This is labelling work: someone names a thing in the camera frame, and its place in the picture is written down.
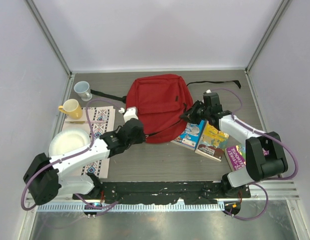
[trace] plate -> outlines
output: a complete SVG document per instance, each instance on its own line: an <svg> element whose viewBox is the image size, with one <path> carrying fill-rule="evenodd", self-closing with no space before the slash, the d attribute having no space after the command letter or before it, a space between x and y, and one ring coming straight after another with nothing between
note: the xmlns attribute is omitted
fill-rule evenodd
<svg viewBox="0 0 310 240"><path fill-rule="evenodd" d="M58 133L49 146L49 156L69 153L90 144L89 135L80 128L67 128Z"/></svg>

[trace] robotic arm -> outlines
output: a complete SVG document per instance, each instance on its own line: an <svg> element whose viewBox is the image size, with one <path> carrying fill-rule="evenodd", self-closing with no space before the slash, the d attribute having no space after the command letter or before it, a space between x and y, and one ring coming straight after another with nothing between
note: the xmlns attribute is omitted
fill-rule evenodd
<svg viewBox="0 0 310 240"><path fill-rule="evenodd" d="M224 192L227 193L245 184L258 182L287 171L288 165L282 146L265 136L254 133L253 127L240 121L230 111L223 111L217 93L207 91L203 98L203 102L195 102L180 117L192 124L207 120L216 129L228 133L241 144L246 145L246 167L222 176L221 184ZM29 191L35 203L43 205L56 196L73 193L95 198L100 193L101 183L94 174L68 175L74 169L121 154L132 144L144 142L143 125L138 120L136 111L134 107L127 109L123 127L117 132L104 133L95 139L91 147L84 146L59 156L47 157L44 153L37 155L24 176L25 183L28 183L30 178L43 167L59 159L63 161L47 168L31 182ZM269 132L267 135L280 140L275 132ZM269 151L269 154L264 156L263 150Z"/></svg>

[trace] yellow mug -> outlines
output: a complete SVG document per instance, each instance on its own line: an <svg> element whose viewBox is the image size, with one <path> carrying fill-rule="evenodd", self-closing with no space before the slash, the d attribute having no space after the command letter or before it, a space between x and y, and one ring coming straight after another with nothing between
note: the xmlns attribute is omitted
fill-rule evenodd
<svg viewBox="0 0 310 240"><path fill-rule="evenodd" d="M65 101L63 106L58 107L58 110L67 114L72 119L79 119L83 115L83 110L81 109L79 102L75 99Z"/></svg>

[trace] white backdrop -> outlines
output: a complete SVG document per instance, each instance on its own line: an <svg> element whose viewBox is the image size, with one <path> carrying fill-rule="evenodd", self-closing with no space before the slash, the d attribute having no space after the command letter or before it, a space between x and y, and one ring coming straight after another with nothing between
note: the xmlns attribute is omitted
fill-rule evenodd
<svg viewBox="0 0 310 240"><path fill-rule="evenodd" d="M23 176L46 152L67 75L22 0L0 1L0 240L16 240Z"/></svg>
<svg viewBox="0 0 310 240"><path fill-rule="evenodd" d="M280 0L35 0L73 71L244 68Z"/></svg>
<svg viewBox="0 0 310 240"><path fill-rule="evenodd" d="M310 0L292 1L251 75L268 130L297 156L294 181L310 218Z"/></svg>

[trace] placemat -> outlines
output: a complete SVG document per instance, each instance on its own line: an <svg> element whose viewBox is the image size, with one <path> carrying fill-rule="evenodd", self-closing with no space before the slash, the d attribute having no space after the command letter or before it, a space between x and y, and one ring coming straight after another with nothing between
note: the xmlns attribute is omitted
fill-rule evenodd
<svg viewBox="0 0 310 240"><path fill-rule="evenodd" d="M103 107L90 107L88 108L88 114L90 121L101 121L97 123L92 123L95 138L98 138L104 132L109 132L114 129L115 122L115 109L113 106L103 106ZM76 121L87 121L86 108L83 108L83 116L80 119L72 119L66 116L63 129L67 128L80 128L85 130L89 137L91 137L90 128L88 123L74 124L69 122ZM99 160L91 164L86 165L83 168L79 168L71 173L72 176L80 176L86 173L93 173L100 179L106 179L108 177L109 169L109 158L104 160Z"/></svg>

